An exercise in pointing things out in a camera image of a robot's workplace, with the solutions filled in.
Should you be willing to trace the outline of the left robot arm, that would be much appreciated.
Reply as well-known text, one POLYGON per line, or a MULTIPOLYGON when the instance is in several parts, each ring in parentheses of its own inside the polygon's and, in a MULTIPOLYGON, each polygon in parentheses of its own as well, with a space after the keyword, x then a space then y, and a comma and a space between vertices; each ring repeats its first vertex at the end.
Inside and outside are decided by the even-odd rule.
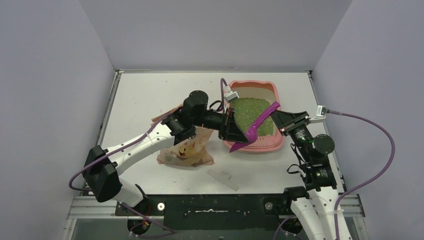
POLYGON ((99 203, 115 200, 126 204, 136 215, 145 213, 148 200, 144 191, 137 184, 121 179, 120 175, 153 153, 194 137, 197 127, 217 131, 219 139, 224 141, 248 143, 248 138, 236 123, 235 110, 228 108, 220 113, 208 109, 208 101, 204 91, 195 90, 181 107, 160 117, 146 133, 110 148, 92 147, 82 176, 95 199, 99 203))

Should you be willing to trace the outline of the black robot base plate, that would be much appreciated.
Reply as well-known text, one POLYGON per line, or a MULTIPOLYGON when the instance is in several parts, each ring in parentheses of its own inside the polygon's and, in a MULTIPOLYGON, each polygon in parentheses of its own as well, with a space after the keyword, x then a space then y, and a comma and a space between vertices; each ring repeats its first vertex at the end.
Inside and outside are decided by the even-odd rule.
POLYGON ((128 226, 148 217, 145 231, 157 220, 163 230, 275 230, 293 215, 286 193, 253 194, 151 194, 130 210, 116 204, 115 214, 128 217, 128 226))

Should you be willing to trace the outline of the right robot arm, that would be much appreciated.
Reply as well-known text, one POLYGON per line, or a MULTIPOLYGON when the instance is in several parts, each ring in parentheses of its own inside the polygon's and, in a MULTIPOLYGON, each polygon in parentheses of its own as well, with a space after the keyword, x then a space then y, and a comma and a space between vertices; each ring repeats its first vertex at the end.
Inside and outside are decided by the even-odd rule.
POLYGON ((335 149, 326 134, 312 136, 307 126, 323 122, 328 110, 318 106, 315 117, 306 111, 292 113, 276 110, 270 116, 284 136, 291 137, 298 158, 298 173, 304 186, 288 187, 281 199, 282 209, 294 214, 310 240, 350 240, 343 210, 337 203, 339 192, 329 155, 335 149))

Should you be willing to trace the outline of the white bag clip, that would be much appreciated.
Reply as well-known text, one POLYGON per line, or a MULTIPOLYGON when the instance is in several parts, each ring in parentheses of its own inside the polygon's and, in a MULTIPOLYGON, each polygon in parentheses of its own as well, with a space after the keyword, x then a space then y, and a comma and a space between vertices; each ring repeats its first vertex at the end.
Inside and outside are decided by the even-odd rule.
POLYGON ((236 185, 235 183, 233 183, 231 181, 231 175, 227 172, 227 171, 221 171, 221 172, 216 172, 212 169, 209 169, 207 171, 207 173, 209 175, 211 175, 213 178, 215 178, 216 180, 220 181, 221 183, 223 183, 224 185, 228 186, 229 188, 233 189, 234 191, 238 191, 239 186, 236 185))

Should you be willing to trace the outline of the beige cat litter bag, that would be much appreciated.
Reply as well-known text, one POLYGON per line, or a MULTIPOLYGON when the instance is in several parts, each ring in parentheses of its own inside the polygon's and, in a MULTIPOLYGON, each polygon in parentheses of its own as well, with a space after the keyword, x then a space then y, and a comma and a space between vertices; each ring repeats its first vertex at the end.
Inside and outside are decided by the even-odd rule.
POLYGON ((172 147, 159 151, 156 160, 159 164, 182 167, 198 167, 213 165, 214 158, 207 152, 206 145, 214 131, 197 127, 195 136, 190 137, 172 147))

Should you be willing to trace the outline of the purple litter scoop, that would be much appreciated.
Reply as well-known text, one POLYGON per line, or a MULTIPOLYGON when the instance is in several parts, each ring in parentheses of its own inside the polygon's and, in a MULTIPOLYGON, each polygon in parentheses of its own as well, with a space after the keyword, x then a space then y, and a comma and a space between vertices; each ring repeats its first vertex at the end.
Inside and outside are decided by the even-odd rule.
POLYGON ((253 144, 258 138, 258 128, 279 107, 280 107, 280 104, 277 101, 275 101, 263 113, 261 113, 246 131, 245 137, 247 138, 247 143, 235 142, 230 148, 229 153, 235 152, 237 150, 240 150, 244 147, 247 147, 253 144))

